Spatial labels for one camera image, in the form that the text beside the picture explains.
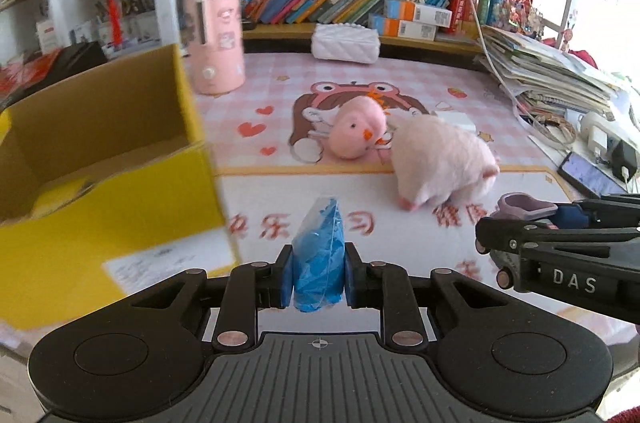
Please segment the cartoon poster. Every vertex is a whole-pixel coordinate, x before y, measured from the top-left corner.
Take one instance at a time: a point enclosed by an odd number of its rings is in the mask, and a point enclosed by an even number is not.
[[[417,98],[401,94],[400,89],[390,83],[314,83],[310,92],[300,96],[293,104],[293,131],[289,137],[289,147],[295,160],[305,164],[344,163],[326,149],[326,140],[340,107],[356,96],[369,96],[376,100],[388,116],[429,114]],[[392,138],[393,127],[389,126],[374,148],[355,161],[389,162]]]

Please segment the white tissue box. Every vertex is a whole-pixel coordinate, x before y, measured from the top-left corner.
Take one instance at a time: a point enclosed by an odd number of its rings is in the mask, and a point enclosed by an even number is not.
[[[357,24],[318,24],[311,54],[321,60],[372,64],[380,56],[378,32]]]

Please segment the pink stuffed chick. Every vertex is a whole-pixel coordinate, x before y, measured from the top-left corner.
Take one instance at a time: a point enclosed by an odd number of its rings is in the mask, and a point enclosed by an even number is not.
[[[339,158],[356,159],[375,146],[385,131],[385,111],[378,102],[368,96],[356,96],[335,115],[328,145]]]
[[[400,205],[409,211],[444,202],[480,201],[500,173],[496,158],[478,136],[435,116],[415,116],[394,133],[391,161]]]

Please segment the white cable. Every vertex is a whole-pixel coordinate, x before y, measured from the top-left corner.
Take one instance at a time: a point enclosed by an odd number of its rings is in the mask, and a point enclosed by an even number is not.
[[[489,56],[489,51],[486,48],[486,44],[484,43],[484,35],[482,34],[482,28],[480,27],[480,21],[478,19],[478,13],[476,12],[476,6],[474,4],[474,0],[469,0],[469,5],[471,6],[471,11],[474,15],[474,20],[476,21],[476,27],[478,28],[478,35],[479,35],[479,40],[480,40],[480,45],[482,46],[482,51],[484,51],[484,56],[486,56],[487,62],[489,62],[489,66],[491,67],[491,70],[494,72],[494,75],[496,78],[498,78],[498,81],[502,84],[502,88],[505,90],[505,92],[509,95],[509,97],[511,98],[511,101],[513,103],[514,106],[514,112],[519,114],[520,111],[523,111],[524,114],[526,114],[527,117],[529,117],[529,119],[532,122],[532,126],[533,128],[530,129],[531,133],[533,135],[535,135],[536,138],[540,139],[540,141],[544,142],[546,145],[552,146],[553,148],[558,149],[558,146],[560,146],[559,149],[564,149],[567,150],[571,148],[571,143],[568,143],[566,140],[561,140],[558,137],[556,137],[555,134],[553,134],[549,129],[545,128],[538,120],[536,120],[536,118],[534,118],[531,113],[524,109],[523,107],[520,106],[520,103],[518,102],[518,99],[515,97],[515,95],[511,92],[511,90],[509,89],[509,87],[506,85],[506,83],[504,83],[504,80],[502,79],[502,77],[500,76],[500,74],[498,73],[497,69],[494,66],[494,63],[491,60],[491,56]]]

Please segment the pen holder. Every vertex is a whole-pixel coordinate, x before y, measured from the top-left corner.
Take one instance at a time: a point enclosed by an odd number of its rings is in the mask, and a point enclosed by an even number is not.
[[[193,85],[223,94],[244,83],[240,0],[184,0]]]

